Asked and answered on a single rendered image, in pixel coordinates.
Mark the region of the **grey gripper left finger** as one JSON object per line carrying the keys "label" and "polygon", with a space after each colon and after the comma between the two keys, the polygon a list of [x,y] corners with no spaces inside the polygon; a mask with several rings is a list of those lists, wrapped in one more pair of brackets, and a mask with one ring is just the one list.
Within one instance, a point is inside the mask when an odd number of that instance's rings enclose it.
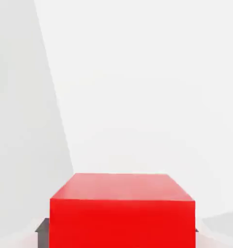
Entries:
{"label": "grey gripper left finger", "polygon": [[49,248],[49,218],[44,218],[35,230],[25,234],[19,248]]}

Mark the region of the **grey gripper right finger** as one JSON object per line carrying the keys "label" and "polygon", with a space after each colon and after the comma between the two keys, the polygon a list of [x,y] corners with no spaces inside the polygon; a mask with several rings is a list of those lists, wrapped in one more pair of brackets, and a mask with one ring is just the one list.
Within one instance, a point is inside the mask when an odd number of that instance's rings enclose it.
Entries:
{"label": "grey gripper right finger", "polygon": [[196,248],[213,248],[213,241],[208,235],[200,232],[198,229],[196,229],[195,234]]}

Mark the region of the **small red cube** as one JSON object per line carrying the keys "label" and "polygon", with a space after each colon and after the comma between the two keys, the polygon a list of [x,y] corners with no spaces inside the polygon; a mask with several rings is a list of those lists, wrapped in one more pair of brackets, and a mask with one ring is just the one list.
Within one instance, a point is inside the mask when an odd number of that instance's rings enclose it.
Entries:
{"label": "small red cube", "polygon": [[76,173],[50,199],[49,248],[196,248],[195,201],[166,174]]}

